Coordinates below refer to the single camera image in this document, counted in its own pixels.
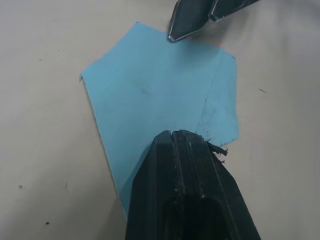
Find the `blue cardboard piece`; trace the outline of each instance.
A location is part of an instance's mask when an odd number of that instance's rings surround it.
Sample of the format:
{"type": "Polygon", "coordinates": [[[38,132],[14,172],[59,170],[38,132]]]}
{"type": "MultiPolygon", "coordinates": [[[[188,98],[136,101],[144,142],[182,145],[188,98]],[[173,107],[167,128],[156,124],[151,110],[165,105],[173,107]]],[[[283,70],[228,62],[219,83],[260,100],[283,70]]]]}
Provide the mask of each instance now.
{"type": "Polygon", "coordinates": [[[81,75],[126,215],[156,135],[185,129],[218,146],[238,137],[236,60],[223,48],[170,43],[138,22],[81,75]]]}

